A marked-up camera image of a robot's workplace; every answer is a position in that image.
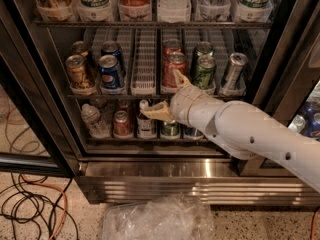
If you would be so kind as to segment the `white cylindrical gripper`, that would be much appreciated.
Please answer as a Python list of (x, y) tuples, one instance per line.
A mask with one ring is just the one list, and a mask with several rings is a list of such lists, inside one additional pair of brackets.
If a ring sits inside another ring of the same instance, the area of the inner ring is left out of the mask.
[(223, 101), (208, 95), (191, 85), (189, 79), (178, 69), (173, 70), (175, 83), (180, 89), (171, 99), (170, 111), (166, 101), (142, 110), (149, 119), (172, 122), (174, 119), (188, 127), (206, 128)]

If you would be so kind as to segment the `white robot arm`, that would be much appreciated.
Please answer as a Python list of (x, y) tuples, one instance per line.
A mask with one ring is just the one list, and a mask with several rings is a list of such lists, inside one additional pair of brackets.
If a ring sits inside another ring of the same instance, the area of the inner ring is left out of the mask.
[(144, 108), (146, 117), (195, 128), (238, 159), (261, 155), (320, 191), (320, 142), (293, 132), (249, 103), (208, 95), (178, 70), (174, 79), (177, 93), (169, 103)]

